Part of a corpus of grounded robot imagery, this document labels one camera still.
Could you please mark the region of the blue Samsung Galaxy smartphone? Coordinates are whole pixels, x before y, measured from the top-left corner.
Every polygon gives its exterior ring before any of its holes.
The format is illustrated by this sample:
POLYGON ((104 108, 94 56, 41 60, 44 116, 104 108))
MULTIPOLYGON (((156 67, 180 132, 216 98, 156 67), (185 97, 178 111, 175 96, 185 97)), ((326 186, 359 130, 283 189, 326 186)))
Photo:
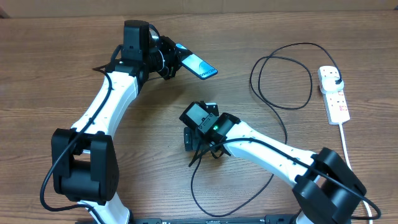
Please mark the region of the blue Samsung Galaxy smartphone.
POLYGON ((192 72, 201 80, 206 80, 218 73, 217 69, 188 50, 182 44, 177 43, 176 49, 181 53, 181 65, 192 72))

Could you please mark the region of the white power strip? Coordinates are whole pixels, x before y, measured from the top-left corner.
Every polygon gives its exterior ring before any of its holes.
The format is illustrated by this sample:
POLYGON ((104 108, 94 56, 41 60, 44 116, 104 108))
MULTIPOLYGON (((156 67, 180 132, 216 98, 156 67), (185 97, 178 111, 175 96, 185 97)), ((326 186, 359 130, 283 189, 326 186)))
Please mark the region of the white power strip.
MULTIPOLYGON (((337 77, 340 73, 336 67, 322 66, 318 69, 319 86, 321 77, 337 77)), ((339 125, 350 120, 348 105, 343 89, 329 94, 322 94, 325 104, 326 115, 329 124, 339 125)))

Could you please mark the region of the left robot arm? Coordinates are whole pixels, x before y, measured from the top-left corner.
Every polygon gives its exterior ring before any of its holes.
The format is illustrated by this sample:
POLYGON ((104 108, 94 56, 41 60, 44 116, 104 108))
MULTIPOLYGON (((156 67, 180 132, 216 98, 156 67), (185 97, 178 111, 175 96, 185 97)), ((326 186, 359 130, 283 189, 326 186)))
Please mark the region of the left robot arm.
POLYGON ((104 82, 90 107, 70 129, 57 129, 51 138, 52 166, 40 189, 42 206, 55 211, 44 199, 51 180, 55 192, 73 202, 59 207, 59 212, 85 208, 95 223, 132 223, 132 212, 117 194, 114 134, 127 107, 150 80, 150 73, 168 80, 185 67, 207 78, 191 63, 195 57, 183 45, 160 35, 149 22, 125 21, 123 43, 115 48, 109 63, 95 68, 104 75, 104 82))

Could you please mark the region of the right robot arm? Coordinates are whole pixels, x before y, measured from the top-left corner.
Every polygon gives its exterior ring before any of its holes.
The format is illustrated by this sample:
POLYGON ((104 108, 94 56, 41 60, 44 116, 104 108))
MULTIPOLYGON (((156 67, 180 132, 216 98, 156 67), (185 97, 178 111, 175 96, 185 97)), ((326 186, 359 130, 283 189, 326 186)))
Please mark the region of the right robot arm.
POLYGON ((238 117, 194 101, 180 115, 209 151, 249 160, 286 182, 300 205, 296 223, 350 223, 366 188, 335 151, 297 149, 267 137, 238 117))

